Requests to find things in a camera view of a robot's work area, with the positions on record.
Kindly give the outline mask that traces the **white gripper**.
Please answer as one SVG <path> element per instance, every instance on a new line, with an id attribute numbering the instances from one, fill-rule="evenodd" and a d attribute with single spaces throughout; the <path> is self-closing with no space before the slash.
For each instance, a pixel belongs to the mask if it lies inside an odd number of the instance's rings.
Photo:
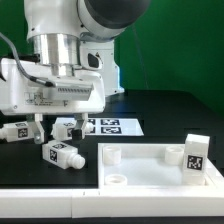
<path id="1" fill-rule="evenodd" d="M 75 114 L 73 140 L 85 137 L 87 113 L 100 113 L 105 107 L 105 91 L 101 75 L 88 70 L 76 70 L 74 76 L 54 76 L 51 68 L 23 61 L 25 71 L 55 84 L 45 87 L 25 78 L 13 59 L 0 60 L 0 111 L 4 115 L 26 115 L 34 142 L 44 142 L 42 114 Z"/>

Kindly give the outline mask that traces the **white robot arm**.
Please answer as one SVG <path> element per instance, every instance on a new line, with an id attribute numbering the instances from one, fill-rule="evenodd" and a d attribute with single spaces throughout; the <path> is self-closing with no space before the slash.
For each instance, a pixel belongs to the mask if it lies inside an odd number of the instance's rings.
<path id="1" fill-rule="evenodd" d="M 0 59 L 0 112 L 24 115 L 5 124 L 0 139 L 45 141 L 45 115 L 72 115 L 72 137 L 83 139 L 88 116 L 105 109 L 107 96 L 121 93 L 114 39 L 148 9 L 152 0 L 24 0 L 27 40 L 34 58 Z"/>

